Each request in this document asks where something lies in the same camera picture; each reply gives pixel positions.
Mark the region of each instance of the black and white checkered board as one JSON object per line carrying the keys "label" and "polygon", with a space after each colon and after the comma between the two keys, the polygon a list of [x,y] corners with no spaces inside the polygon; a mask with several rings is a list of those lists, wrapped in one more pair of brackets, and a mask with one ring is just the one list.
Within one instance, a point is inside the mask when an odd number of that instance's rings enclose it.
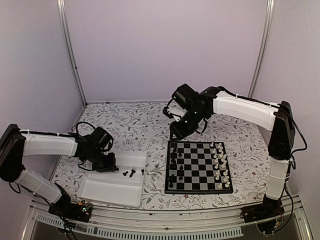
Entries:
{"label": "black and white checkered board", "polygon": [[211,142],[169,141],[164,192],[166,194],[233,193],[228,158],[225,154],[223,142],[214,142],[211,146]]}

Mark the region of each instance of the tabletop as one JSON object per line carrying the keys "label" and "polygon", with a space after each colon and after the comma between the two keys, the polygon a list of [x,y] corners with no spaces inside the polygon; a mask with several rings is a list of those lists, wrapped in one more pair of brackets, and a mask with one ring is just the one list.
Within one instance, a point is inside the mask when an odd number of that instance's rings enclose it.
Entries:
{"label": "tabletop", "polygon": [[[85,107],[80,121],[107,130],[114,138],[113,150],[147,152],[140,209],[195,210],[231,207],[261,202],[267,190],[270,157],[267,145],[255,124],[214,114],[203,134],[194,133],[184,141],[224,142],[233,184],[232,194],[165,194],[165,173],[169,126],[173,121],[163,115],[165,103],[100,103]],[[88,125],[79,133],[90,134]],[[84,170],[76,158],[61,157],[52,181],[61,185],[78,201]]]}

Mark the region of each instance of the table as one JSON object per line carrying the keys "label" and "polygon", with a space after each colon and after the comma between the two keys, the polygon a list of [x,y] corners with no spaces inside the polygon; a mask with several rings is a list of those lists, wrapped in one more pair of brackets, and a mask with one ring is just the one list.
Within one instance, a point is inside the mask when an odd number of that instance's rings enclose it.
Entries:
{"label": "table", "polygon": [[[164,194],[169,126],[173,121],[163,115],[165,105],[160,102],[89,104],[80,119],[107,130],[114,137],[112,149],[148,153],[140,208],[196,210],[261,202],[267,190],[270,157],[258,127],[241,119],[216,114],[209,119],[203,134],[194,133],[185,140],[224,142],[234,192],[220,195]],[[79,132],[90,134],[92,129],[80,125]],[[79,200],[77,191],[84,175],[78,163],[80,161],[76,158],[63,156],[52,179],[73,201]]]}

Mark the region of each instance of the white tube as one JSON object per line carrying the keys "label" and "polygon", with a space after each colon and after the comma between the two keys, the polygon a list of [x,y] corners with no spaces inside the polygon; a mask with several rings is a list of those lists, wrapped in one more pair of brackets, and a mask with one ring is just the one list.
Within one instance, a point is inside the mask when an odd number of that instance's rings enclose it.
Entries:
{"label": "white tube", "polygon": [[213,112],[242,119],[272,131],[276,119],[274,112],[278,109],[270,105],[245,100],[220,91],[213,99]]}
{"label": "white tube", "polygon": [[269,183],[265,195],[273,200],[281,197],[287,177],[290,160],[277,160],[271,157]]}
{"label": "white tube", "polygon": [[60,189],[53,182],[28,168],[23,170],[14,182],[47,199],[52,204],[55,204],[62,196]]}
{"label": "white tube", "polygon": [[74,156],[78,144],[72,137],[22,134],[24,142],[23,156],[30,155],[65,155]]}

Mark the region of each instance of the floral pattern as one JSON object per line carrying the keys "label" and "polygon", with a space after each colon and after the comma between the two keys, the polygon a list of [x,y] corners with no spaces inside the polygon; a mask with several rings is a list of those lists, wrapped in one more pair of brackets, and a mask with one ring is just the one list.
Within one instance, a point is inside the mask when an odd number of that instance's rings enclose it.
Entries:
{"label": "floral pattern", "polygon": [[[172,119],[163,115],[164,106],[164,103],[158,102],[90,104],[81,117],[81,121],[103,127],[114,137],[112,149],[148,153],[141,209],[210,209],[255,203],[263,199],[269,180],[270,161],[258,127],[241,119],[216,114],[209,119],[203,134],[194,133],[185,140],[224,142],[234,192],[220,195],[165,194],[166,148]],[[90,134],[92,129],[81,124],[79,132]],[[78,159],[63,156],[52,179],[74,201],[79,200],[77,191],[84,175],[78,163]]]}

